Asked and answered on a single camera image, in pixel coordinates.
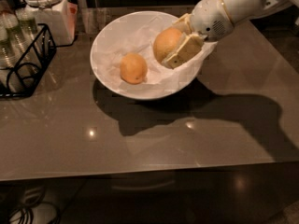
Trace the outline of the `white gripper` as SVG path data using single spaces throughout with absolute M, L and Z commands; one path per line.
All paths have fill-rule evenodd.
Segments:
M 201 0 L 191 15 L 182 15 L 172 26 L 183 34 L 175 48 L 162 60 L 162 66 L 171 69 L 196 56 L 204 46 L 204 38 L 219 41 L 234 30 L 223 0 Z

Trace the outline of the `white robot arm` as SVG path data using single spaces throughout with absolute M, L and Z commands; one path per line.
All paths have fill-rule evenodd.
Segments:
M 219 41 L 239 23 L 267 17 L 291 5 L 299 7 L 299 0 L 201 0 L 190 14 L 173 23 L 182 36 L 175 49 L 162 59 L 162 65 L 177 68 L 193 58 L 205 41 Z

